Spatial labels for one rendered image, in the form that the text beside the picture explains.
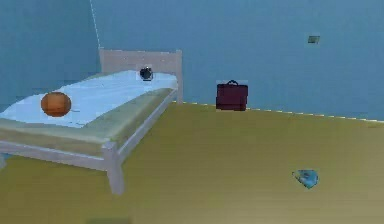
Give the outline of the pale wooden bed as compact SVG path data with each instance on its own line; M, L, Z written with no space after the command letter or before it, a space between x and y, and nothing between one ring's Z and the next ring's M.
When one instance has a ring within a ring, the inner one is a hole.
M70 97L68 114L41 109L45 93L0 113L0 169L10 155L107 173L114 194L124 192L122 164L173 101L183 102L182 52L100 49L101 72L55 92ZM151 81L140 70L150 67Z

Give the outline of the dark red briefcase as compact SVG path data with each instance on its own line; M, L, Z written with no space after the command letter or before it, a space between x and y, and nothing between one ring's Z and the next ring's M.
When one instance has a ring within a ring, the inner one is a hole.
M245 111L248 86L230 80L217 85L216 108L220 110Z

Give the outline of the black round alarm clock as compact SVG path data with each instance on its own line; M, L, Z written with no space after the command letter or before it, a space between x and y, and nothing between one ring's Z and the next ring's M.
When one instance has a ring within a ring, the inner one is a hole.
M150 67L145 67L140 70L140 77L143 81L151 81L153 79L153 72Z

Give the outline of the crumpled blue cloth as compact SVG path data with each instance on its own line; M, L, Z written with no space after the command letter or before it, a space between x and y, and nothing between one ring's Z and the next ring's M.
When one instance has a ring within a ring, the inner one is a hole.
M292 176L307 189L311 189L318 184L319 176L315 170L297 170Z

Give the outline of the orange basketball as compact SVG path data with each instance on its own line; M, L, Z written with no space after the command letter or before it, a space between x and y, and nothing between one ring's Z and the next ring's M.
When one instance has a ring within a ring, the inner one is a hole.
M51 117L62 117L71 110L72 102L69 96L62 92L50 92L41 100L42 111Z

